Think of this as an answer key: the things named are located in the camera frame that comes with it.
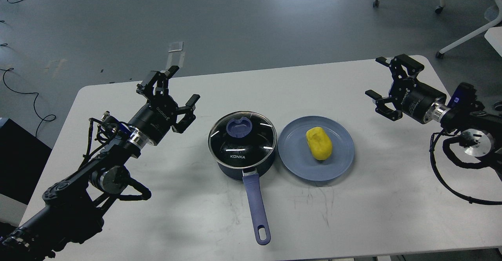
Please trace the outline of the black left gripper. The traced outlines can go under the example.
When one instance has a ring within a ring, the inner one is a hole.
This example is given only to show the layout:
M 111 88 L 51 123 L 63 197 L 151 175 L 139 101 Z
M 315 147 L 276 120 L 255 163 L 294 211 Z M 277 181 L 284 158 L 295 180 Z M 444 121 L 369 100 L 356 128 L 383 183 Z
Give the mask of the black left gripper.
M 169 96 L 169 80 L 179 68 L 171 66 L 164 71 L 151 71 L 146 80 L 136 85 L 136 92 L 147 100 L 128 125 L 147 136 L 150 145 L 158 145 L 171 126 L 175 133 L 184 133 L 196 119 L 195 104 L 200 95 L 193 94 L 182 107 Z

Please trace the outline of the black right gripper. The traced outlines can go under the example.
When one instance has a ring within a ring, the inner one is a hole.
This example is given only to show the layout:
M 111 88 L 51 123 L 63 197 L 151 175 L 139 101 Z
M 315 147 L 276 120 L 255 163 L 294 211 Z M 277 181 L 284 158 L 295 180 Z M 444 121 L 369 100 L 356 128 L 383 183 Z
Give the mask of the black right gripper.
M 415 80 L 425 67 L 407 54 L 399 54 L 394 58 L 377 57 L 375 61 L 389 68 L 394 83 L 390 89 L 390 97 L 382 97 L 373 90 L 366 90 L 365 95 L 375 104 L 375 112 L 391 121 L 403 117 L 403 113 L 420 124 L 432 121 L 434 104 L 444 104 L 447 95 L 425 83 Z M 387 107 L 394 105 L 396 110 Z

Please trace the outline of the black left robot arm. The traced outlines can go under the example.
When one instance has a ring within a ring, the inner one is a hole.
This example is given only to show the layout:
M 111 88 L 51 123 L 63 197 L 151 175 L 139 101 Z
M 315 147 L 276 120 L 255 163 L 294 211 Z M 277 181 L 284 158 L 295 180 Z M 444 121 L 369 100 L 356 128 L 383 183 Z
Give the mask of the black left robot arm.
M 83 244 L 102 231 L 104 215 L 116 202 L 142 201 L 151 191 L 133 179 L 125 167 L 141 149 L 156 146 L 169 130 L 186 131 L 196 116 L 194 94 L 184 106 L 169 95 L 169 80 L 179 70 L 152 71 L 137 85 L 146 103 L 128 122 L 108 112 L 89 119 L 86 154 L 78 169 L 43 193 L 45 207 L 12 233 L 1 237 L 2 261 L 42 261 L 54 258 L 68 243 Z

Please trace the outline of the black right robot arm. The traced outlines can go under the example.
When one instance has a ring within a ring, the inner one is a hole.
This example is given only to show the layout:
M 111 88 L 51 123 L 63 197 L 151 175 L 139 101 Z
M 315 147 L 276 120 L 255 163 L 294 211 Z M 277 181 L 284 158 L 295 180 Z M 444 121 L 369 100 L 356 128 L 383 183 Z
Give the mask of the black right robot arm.
M 375 112 L 391 121 L 405 114 L 422 125 L 439 123 L 442 129 L 431 135 L 429 144 L 431 167 L 438 181 L 470 204 L 500 205 L 500 201 L 473 198 L 452 189 L 438 170 L 435 148 L 445 137 L 442 150 L 455 166 L 475 170 L 490 167 L 501 176 L 501 116 L 488 114 L 477 100 L 474 86 L 466 82 L 459 84 L 446 102 L 445 93 L 418 80 L 424 65 L 407 54 L 377 57 L 375 61 L 388 67 L 393 79 L 386 97 L 373 90 L 365 92 L 373 100 Z

